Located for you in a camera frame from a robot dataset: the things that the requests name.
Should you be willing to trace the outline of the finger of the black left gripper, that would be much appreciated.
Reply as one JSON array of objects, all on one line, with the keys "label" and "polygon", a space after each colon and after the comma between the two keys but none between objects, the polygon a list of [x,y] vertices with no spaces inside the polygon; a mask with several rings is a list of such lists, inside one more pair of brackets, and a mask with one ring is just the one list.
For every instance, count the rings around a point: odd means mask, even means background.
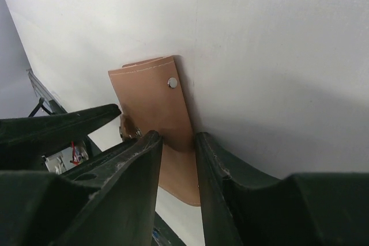
[{"label": "finger of the black left gripper", "polygon": [[121,114],[116,104],[60,115],[2,119],[1,168],[45,168],[51,156]]}]

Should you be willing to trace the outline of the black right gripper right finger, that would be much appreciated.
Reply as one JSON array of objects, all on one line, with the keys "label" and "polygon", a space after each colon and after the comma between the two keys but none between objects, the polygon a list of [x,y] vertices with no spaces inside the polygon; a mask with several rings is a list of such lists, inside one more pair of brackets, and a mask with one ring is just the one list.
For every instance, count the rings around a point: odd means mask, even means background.
[{"label": "black right gripper right finger", "polygon": [[195,136],[206,245],[288,245],[288,179],[277,179]]}]

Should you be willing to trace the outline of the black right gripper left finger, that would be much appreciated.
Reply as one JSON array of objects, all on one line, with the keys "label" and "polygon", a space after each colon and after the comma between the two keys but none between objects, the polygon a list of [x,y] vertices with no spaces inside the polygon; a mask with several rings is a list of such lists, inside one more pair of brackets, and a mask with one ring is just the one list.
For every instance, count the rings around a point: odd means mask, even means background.
[{"label": "black right gripper left finger", "polygon": [[132,146],[120,143],[66,178],[91,191],[55,245],[150,245],[162,137],[149,131]]}]

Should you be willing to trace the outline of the tan leather card holder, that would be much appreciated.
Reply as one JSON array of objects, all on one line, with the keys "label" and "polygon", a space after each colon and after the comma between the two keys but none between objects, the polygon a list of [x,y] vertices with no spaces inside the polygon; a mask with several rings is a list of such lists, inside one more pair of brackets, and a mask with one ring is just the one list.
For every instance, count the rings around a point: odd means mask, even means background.
[{"label": "tan leather card holder", "polygon": [[200,206],[194,133],[174,57],[131,63],[108,75],[123,112],[122,137],[157,131],[163,138],[159,187]]}]

